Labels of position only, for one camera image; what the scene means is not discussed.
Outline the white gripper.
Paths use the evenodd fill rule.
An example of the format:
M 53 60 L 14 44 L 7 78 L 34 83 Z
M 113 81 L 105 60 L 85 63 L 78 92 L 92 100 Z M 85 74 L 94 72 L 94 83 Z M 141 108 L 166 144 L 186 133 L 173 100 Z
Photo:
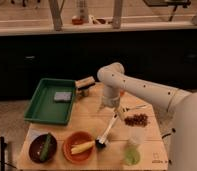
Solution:
M 104 85 L 101 97 L 101 105 L 109 108 L 117 108 L 120 104 L 120 91 L 118 88 Z

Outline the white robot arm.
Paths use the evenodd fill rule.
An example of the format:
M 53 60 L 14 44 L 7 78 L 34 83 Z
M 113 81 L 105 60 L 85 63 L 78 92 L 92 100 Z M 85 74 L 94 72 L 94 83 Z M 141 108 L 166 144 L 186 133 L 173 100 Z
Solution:
M 168 171 L 197 171 L 197 92 L 126 76 L 118 62 L 100 68 L 97 78 L 104 85 L 102 103 L 107 107 L 118 107 L 125 90 L 173 113 Z

